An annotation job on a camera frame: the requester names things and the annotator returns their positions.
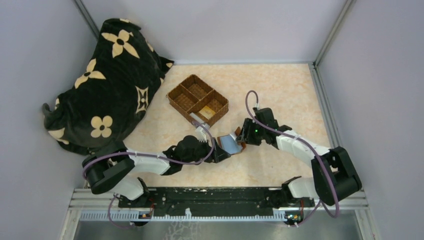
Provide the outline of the brown leather card holder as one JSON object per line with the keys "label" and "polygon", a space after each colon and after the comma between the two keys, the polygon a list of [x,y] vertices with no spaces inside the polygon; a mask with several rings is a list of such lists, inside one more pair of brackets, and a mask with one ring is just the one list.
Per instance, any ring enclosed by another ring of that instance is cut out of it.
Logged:
{"label": "brown leather card holder", "polygon": [[219,136],[217,138],[218,145],[231,156],[242,153],[247,145],[244,142],[238,142],[237,137],[242,133],[242,129],[238,127],[235,131]]}

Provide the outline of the brown woven divided basket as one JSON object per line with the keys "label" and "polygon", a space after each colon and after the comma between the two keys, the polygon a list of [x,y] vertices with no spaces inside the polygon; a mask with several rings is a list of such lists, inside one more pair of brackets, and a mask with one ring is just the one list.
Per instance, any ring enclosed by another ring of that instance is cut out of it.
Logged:
{"label": "brown woven divided basket", "polygon": [[[195,74],[189,75],[168,92],[166,97],[169,104],[190,123],[195,121],[190,113],[195,113],[211,127],[229,111],[228,99]],[[198,114],[204,106],[216,112],[211,119]]]}

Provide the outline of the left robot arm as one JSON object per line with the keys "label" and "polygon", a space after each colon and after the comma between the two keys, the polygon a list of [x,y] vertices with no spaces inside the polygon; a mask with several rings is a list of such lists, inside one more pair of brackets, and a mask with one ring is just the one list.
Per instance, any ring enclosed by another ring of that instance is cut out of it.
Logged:
{"label": "left robot arm", "polygon": [[181,171],[184,165],[217,164],[230,157],[215,138],[208,142],[188,135],[160,153],[136,152],[121,141],[87,157],[82,162],[82,175],[94,195],[111,192],[144,207],[149,203],[150,191],[135,173],[169,176]]}

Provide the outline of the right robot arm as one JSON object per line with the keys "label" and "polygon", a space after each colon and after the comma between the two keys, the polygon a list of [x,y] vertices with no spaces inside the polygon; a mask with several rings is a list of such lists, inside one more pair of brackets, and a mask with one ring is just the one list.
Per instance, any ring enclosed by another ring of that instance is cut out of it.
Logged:
{"label": "right robot arm", "polygon": [[266,142],[301,160],[312,170],[311,177],[295,176],[281,185],[284,204],[295,206],[301,199],[312,198],[334,206],[362,189],[362,181],[345,148],[318,145],[291,127],[279,125],[268,107],[253,111],[253,118],[244,119],[236,141],[255,146]]}

